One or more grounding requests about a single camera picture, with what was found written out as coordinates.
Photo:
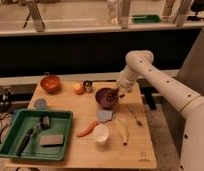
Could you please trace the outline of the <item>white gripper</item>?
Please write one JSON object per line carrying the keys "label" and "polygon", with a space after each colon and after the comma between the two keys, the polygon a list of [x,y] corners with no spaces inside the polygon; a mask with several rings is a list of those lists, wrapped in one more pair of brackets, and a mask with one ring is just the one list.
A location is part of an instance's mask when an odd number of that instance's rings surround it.
{"label": "white gripper", "polygon": [[116,81],[116,86],[126,92],[132,90],[133,85],[136,83],[137,74],[130,69],[124,68]]}

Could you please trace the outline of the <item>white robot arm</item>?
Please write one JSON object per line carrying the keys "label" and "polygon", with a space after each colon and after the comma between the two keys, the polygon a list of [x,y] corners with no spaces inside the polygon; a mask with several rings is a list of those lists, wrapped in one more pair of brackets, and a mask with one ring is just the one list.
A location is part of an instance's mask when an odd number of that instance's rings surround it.
{"label": "white robot arm", "polygon": [[179,171],[204,171],[204,96],[154,67],[153,60],[149,50],[128,52],[116,85],[131,91],[143,76],[186,120]]}

